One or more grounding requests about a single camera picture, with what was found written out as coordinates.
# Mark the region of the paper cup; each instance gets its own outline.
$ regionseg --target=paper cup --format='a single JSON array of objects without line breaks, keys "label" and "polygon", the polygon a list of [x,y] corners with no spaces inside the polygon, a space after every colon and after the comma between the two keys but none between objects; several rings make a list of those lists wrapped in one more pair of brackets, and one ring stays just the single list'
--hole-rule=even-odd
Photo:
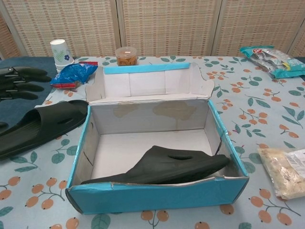
[{"label": "paper cup", "polygon": [[50,42],[55,65],[57,66],[66,66],[74,62],[74,59],[71,56],[68,45],[64,39],[57,39]]},{"label": "paper cup", "polygon": [[56,65],[56,64],[55,64],[57,72],[59,73],[62,69],[64,69],[66,66],[68,66],[68,65],[70,65],[70,64],[63,65],[63,66],[60,66],[60,65]]}]

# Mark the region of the blue plastic bag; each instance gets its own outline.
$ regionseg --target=blue plastic bag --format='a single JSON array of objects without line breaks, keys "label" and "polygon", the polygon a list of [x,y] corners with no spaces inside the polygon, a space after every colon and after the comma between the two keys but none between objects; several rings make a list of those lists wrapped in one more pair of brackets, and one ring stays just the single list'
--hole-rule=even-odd
[{"label": "blue plastic bag", "polygon": [[95,72],[97,65],[75,63],[63,68],[50,82],[56,88],[73,88],[77,84],[84,84],[89,76]]}]

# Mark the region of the snack bag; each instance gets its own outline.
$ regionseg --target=snack bag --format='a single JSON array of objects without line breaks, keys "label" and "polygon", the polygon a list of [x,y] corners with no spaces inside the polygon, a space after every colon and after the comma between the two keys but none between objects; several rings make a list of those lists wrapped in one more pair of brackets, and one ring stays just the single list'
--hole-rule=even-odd
[{"label": "snack bag", "polygon": [[256,65],[282,79],[305,74],[305,64],[274,49],[274,46],[246,46],[240,51]]},{"label": "snack bag", "polygon": [[286,153],[280,149],[258,149],[275,195],[283,199],[305,196],[305,150]]}]

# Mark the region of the plastic bag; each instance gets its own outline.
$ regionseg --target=plastic bag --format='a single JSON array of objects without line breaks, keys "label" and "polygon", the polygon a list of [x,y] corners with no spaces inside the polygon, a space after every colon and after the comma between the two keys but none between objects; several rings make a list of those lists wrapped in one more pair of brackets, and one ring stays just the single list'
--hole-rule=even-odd
[{"label": "plastic bag", "polygon": [[75,88],[88,81],[95,72],[97,65],[75,63],[63,68],[50,82],[55,88]]},{"label": "plastic bag", "polygon": [[286,153],[280,149],[258,149],[275,195],[283,199],[305,196],[305,150]]},{"label": "plastic bag", "polygon": [[240,51],[256,65],[273,74],[276,79],[305,74],[305,64],[274,49],[274,46],[247,46]]}]

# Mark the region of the floral tablecloth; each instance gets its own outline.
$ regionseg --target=floral tablecloth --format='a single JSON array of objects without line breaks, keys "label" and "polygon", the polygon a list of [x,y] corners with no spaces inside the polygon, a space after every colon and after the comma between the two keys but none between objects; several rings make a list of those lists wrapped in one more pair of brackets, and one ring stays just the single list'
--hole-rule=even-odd
[{"label": "floral tablecloth", "polygon": [[[77,61],[116,65],[114,57],[81,57]],[[81,215],[64,194],[82,130],[78,127],[0,162],[0,229],[304,228],[305,198],[284,201],[275,196],[257,148],[305,148],[305,82],[300,77],[274,80],[241,57],[139,58],[139,64],[173,62],[195,62],[205,80],[215,80],[212,100],[250,176],[235,203]],[[85,99],[85,86],[52,90],[44,105]]]}]

